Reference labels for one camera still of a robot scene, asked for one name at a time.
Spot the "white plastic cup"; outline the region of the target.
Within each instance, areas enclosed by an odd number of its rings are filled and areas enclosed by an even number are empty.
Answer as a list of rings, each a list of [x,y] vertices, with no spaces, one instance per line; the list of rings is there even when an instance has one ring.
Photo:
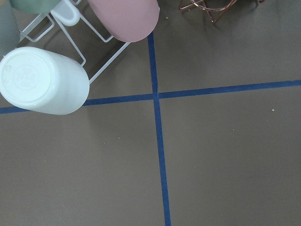
[[[72,58],[21,47],[0,62],[0,93],[12,105],[40,113],[66,115],[83,106],[89,94],[85,69]]]

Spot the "pink plastic cup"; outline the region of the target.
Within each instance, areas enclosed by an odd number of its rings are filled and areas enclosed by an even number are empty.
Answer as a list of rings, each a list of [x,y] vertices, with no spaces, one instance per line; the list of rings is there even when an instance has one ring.
[[[146,38],[160,12],[156,0],[90,0],[89,5],[109,33],[123,42]]]

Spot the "green plastic cup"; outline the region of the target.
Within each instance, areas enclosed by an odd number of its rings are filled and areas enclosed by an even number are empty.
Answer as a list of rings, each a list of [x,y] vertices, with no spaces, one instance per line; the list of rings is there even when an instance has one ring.
[[[11,0],[13,8],[31,14],[40,14],[51,11],[60,0]]]

